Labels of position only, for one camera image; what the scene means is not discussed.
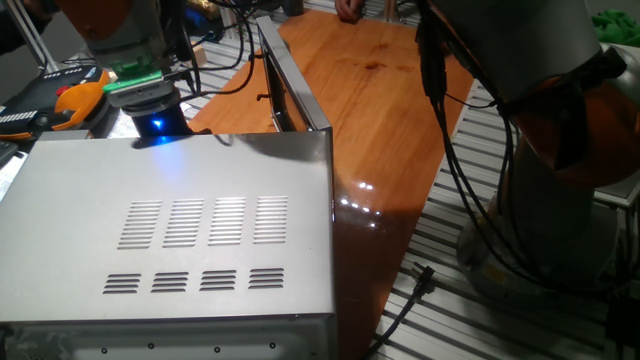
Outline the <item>hand of dark sleeved person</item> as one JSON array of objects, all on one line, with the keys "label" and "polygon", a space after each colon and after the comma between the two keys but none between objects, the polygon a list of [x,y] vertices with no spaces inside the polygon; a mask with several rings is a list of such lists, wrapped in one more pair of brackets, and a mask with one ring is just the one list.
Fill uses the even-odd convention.
[{"label": "hand of dark sleeved person", "polygon": [[40,0],[23,0],[23,6],[28,12],[38,18],[47,19],[51,17],[51,14],[44,9]]}]

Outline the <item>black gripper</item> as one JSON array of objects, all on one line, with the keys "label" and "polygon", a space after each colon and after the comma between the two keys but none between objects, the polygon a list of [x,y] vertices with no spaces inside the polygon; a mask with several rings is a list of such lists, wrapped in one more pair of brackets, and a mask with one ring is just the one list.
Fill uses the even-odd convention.
[{"label": "black gripper", "polygon": [[213,134],[209,128],[191,130],[180,107],[179,97],[126,105],[122,110],[131,117],[141,138]]}]

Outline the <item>right hand olive sleeve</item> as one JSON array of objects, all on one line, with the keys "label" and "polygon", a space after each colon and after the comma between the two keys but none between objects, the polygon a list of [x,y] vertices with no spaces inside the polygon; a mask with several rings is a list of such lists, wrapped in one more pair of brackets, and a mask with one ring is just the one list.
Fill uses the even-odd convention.
[{"label": "right hand olive sleeve", "polygon": [[363,17],[364,0],[335,0],[334,8],[342,22],[357,23]]}]

